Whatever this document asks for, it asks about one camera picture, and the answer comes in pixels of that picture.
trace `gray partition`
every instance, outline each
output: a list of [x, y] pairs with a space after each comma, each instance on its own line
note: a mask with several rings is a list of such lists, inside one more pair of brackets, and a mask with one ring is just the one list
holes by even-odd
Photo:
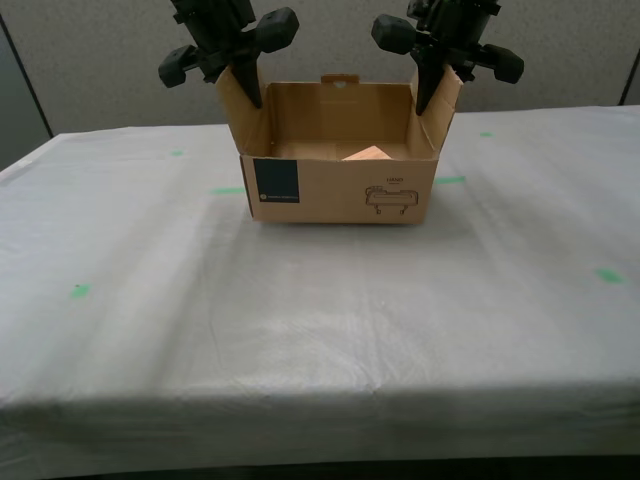
[[[407, 81], [408, 56], [380, 51], [369, 32], [408, 0], [254, 0], [259, 14], [289, 5], [301, 28], [292, 47], [263, 55], [268, 79], [317, 80], [329, 72]], [[518, 86], [478, 69], [460, 109], [509, 110], [618, 103], [640, 45], [638, 0], [503, 0], [484, 36], [526, 60]], [[0, 0], [54, 132], [126, 125], [223, 122], [215, 89], [192, 72], [166, 90], [157, 66], [190, 41], [169, 0]]]
[[0, 171], [48, 139], [9, 40], [0, 29]]

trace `white plastic sheet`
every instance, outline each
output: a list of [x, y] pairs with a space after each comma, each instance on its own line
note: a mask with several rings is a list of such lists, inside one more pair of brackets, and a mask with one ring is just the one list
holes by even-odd
[[425, 225], [262, 225], [225, 126], [57, 137], [0, 173], [0, 477], [640, 453], [638, 152], [459, 114]]

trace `white tablecloth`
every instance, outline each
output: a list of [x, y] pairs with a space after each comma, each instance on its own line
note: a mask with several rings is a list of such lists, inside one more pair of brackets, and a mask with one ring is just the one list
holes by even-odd
[[0, 173], [0, 478], [640, 453], [640, 108], [459, 114], [437, 177], [389, 227], [252, 222], [226, 126]]

